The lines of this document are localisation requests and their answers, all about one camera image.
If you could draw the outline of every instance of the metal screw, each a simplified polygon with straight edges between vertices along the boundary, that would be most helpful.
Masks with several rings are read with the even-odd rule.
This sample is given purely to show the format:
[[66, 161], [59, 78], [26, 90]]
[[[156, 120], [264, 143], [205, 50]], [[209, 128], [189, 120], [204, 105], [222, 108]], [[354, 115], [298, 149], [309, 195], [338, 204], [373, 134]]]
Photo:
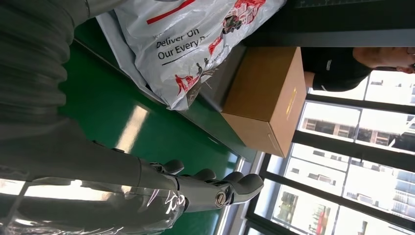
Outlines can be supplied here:
[[224, 192], [221, 191], [216, 195], [216, 206], [220, 208], [220, 207], [223, 207], [225, 203], [226, 203], [226, 195]]

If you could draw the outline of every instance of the person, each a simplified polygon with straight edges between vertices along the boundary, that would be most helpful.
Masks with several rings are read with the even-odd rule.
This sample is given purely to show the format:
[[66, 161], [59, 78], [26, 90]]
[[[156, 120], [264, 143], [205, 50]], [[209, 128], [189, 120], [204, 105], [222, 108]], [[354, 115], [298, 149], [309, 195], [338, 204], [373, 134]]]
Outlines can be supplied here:
[[307, 87], [344, 92], [373, 70], [415, 73], [415, 47], [302, 47]]

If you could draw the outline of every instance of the glass pane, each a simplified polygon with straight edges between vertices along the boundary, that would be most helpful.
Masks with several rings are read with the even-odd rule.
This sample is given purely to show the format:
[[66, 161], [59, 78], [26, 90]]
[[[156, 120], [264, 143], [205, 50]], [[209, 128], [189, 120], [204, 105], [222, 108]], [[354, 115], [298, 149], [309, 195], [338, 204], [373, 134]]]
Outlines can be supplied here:
[[373, 71], [370, 74], [365, 100], [390, 104], [415, 105], [411, 103], [414, 85], [414, 76], [411, 74]]
[[413, 115], [306, 102], [298, 129], [415, 155]]
[[273, 191], [261, 192], [256, 214], [300, 235], [331, 235], [337, 204], [267, 179], [265, 185]]
[[356, 143], [415, 154], [415, 116], [364, 109]]
[[415, 221], [414, 182], [412, 172], [352, 159], [344, 197]]
[[257, 231], [257, 230], [255, 230], [255, 229], [249, 228], [249, 230], [248, 230], [248, 235], [264, 235], [264, 234], [262, 234], [262, 233], [258, 232], [258, 231]]
[[414, 235], [380, 219], [340, 207], [334, 235]]
[[271, 155], [270, 163], [268, 164], [267, 171], [272, 172], [276, 175], [283, 175], [285, 169], [282, 169], [283, 162], [287, 159]]
[[357, 109], [306, 102], [299, 130], [353, 141], [360, 113]]
[[338, 196], [342, 194], [345, 176], [346, 173], [343, 171], [296, 158], [290, 159], [288, 170], [285, 174], [285, 177], [288, 179]]
[[347, 92], [314, 91], [311, 94], [390, 104], [415, 105], [415, 82], [412, 74], [373, 71], [355, 89]]

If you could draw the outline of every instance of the black shirt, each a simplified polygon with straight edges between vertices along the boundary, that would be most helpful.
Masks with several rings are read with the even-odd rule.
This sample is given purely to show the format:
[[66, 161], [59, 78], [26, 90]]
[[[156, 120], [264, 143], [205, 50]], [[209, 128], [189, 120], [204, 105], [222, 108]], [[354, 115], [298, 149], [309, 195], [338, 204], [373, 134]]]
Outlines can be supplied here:
[[352, 90], [373, 70], [354, 59], [352, 47], [302, 47], [301, 55], [304, 71], [316, 74], [314, 90]]

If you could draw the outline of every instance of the robotic hand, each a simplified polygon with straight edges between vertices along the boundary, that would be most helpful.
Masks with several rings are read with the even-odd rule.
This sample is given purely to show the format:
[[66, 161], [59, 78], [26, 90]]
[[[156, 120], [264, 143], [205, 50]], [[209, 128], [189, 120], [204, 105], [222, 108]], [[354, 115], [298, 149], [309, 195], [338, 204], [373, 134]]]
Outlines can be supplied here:
[[180, 161], [147, 163], [106, 148], [57, 114], [74, 28], [123, 1], [0, 4], [0, 233], [159, 233], [183, 212], [245, 203], [262, 189], [254, 174], [178, 175]]

